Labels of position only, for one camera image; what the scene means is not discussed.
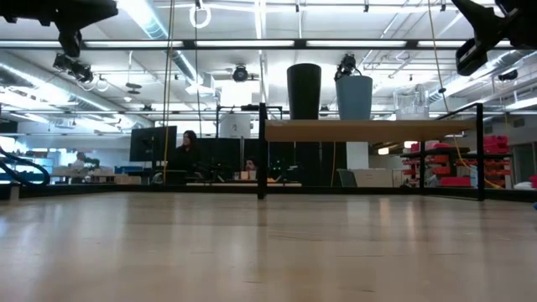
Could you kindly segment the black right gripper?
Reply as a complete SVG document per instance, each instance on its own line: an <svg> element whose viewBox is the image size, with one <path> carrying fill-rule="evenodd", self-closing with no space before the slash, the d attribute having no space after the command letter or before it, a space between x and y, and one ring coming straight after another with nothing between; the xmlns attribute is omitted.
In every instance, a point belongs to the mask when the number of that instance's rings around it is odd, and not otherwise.
<svg viewBox="0 0 537 302"><path fill-rule="evenodd" d="M472 0L451 0L473 28L475 38L504 38L503 19L492 7ZM494 0L508 21L506 37L513 47L537 49L537 0Z"/></svg>

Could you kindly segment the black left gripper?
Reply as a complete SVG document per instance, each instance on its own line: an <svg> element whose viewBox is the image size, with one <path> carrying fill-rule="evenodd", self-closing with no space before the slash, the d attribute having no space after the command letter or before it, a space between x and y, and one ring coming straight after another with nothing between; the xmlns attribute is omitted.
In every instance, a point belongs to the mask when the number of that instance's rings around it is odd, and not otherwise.
<svg viewBox="0 0 537 302"><path fill-rule="evenodd" d="M58 0L0 0L0 17L8 23L20 18L53 23L60 20ZM66 12L78 20L102 21L118 15L114 0L65 0Z"/></svg>

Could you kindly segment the clear plastic mug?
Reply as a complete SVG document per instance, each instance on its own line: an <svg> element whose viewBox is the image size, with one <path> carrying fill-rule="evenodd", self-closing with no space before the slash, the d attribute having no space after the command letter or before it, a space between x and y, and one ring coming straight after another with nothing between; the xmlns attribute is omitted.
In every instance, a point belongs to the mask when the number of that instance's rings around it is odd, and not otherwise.
<svg viewBox="0 0 537 302"><path fill-rule="evenodd" d="M429 94L424 85L404 86L394 91L394 110L397 120L426 120L429 118Z"/></svg>

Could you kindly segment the light blue cup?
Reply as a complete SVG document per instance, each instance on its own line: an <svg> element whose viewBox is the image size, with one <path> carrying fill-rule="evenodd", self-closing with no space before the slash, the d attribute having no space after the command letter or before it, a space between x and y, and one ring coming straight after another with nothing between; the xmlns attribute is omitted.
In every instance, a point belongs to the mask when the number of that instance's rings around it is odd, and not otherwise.
<svg viewBox="0 0 537 302"><path fill-rule="evenodd" d="M373 100L373 79L365 75L336 81L336 100L341 120L369 120Z"/></svg>

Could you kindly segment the tall black cup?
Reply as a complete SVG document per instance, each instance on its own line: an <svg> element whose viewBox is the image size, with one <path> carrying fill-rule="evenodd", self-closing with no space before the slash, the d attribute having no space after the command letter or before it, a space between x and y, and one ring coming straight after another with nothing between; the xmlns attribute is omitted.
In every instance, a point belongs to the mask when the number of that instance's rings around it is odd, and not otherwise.
<svg viewBox="0 0 537 302"><path fill-rule="evenodd" d="M321 68L311 63L287 69L287 90L291 120L317 120L321 98Z"/></svg>

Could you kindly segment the rack with red bins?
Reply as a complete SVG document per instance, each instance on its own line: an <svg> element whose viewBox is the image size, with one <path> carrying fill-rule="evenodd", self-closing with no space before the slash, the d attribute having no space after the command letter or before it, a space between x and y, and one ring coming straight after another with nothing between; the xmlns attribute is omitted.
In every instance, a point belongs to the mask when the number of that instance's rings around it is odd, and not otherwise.
<svg viewBox="0 0 537 302"><path fill-rule="evenodd" d="M511 154L508 138L505 136L486 136L483 140L483 164L485 186L506 189L510 186ZM407 177L405 183L416 187L420 176L425 177L427 187L476 188L478 158L475 151L466 147L456 147L448 143L427 143L425 154L420 154L420 145L414 143L410 153L401 157Z"/></svg>

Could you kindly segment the black ceiling-mounted device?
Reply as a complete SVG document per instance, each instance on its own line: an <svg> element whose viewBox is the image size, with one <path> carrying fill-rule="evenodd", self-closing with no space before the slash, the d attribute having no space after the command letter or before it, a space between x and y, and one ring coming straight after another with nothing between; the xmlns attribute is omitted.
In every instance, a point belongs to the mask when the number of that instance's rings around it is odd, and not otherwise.
<svg viewBox="0 0 537 302"><path fill-rule="evenodd" d="M357 62L354 54L345 54L336 68L334 81L339 81L343 77L352 76L354 73L360 74L357 69Z"/></svg>

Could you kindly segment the black computer monitor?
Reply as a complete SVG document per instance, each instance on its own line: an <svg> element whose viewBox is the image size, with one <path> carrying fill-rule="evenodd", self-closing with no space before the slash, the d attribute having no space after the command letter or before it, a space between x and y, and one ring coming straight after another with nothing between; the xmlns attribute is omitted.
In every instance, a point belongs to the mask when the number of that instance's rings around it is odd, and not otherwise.
<svg viewBox="0 0 537 302"><path fill-rule="evenodd" d="M131 132L131 162L164 161L175 153L177 127L140 128Z"/></svg>

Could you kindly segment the person with dark top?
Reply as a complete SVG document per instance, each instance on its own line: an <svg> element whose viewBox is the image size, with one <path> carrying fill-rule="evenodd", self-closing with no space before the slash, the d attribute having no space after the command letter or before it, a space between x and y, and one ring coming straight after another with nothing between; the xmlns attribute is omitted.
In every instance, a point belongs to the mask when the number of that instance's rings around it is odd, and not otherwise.
<svg viewBox="0 0 537 302"><path fill-rule="evenodd" d="M170 172L167 180L173 185L184 184L188 179L200 179L198 165L201 161L201 148L197 143L196 133L186 130L182 144L175 150L169 161Z"/></svg>

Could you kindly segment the white storage bin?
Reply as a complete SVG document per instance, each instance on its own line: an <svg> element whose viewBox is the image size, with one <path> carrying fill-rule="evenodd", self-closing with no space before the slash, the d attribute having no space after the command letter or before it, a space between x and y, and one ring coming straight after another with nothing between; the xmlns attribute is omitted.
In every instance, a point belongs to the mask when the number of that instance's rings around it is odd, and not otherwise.
<svg viewBox="0 0 537 302"><path fill-rule="evenodd" d="M391 169L354 169L357 187L391 188L394 186Z"/></svg>

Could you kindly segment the wide black monitor row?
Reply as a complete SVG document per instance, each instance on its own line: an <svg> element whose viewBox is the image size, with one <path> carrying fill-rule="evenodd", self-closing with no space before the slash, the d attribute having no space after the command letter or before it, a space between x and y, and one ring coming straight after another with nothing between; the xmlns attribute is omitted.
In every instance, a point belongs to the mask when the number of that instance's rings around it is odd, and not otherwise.
<svg viewBox="0 0 537 302"><path fill-rule="evenodd" d="M249 160L261 165L260 143L256 138L201 138L201 163L216 167L224 180L246 169ZM269 142L268 177L277 182L303 186L341 186L339 171L347 168L344 143Z"/></svg>

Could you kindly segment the green chair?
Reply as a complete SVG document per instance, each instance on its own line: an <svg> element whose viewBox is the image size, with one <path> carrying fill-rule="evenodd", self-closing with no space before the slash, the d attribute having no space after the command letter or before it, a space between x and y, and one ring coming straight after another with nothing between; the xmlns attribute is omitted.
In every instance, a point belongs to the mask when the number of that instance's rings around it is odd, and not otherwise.
<svg viewBox="0 0 537 302"><path fill-rule="evenodd" d="M341 186L344 188L356 188L357 181L355 174L349 169L338 169L337 173L340 176Z"/></svg>

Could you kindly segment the black overhead frame bar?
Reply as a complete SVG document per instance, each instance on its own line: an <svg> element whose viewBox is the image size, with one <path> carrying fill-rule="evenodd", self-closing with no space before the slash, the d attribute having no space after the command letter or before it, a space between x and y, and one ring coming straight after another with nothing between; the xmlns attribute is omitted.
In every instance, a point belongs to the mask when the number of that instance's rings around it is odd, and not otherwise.
<svg viewBox="0 0 537 302"><path fill-rule="evenodd" d="M81 42L82 49L444 49L463 46L461 39L184 39L96 40Z"/></svg>

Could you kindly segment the black table border rail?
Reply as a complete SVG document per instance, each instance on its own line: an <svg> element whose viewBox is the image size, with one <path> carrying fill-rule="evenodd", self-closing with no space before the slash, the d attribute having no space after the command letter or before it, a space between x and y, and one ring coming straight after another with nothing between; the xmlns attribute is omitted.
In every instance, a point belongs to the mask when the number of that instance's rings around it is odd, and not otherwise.
<svg viewBox="0 0 537 302"><path fill-rule="evenodd" d="M10 188L13 184L0 185L0 200L9 200ZM195 184L187 185L47 185L21 186L19 198L47 197L57 195L84 195L112 192L143 192L143 193L222 193L222 194L254 194L258 187ZM493 190L485 189L480 193L472 188L344 188L344 187L293 187L272 185L266 189L269 195L437 195L449 198L476 200L506 200L517 202L537 202L537 190Z"/></svg>

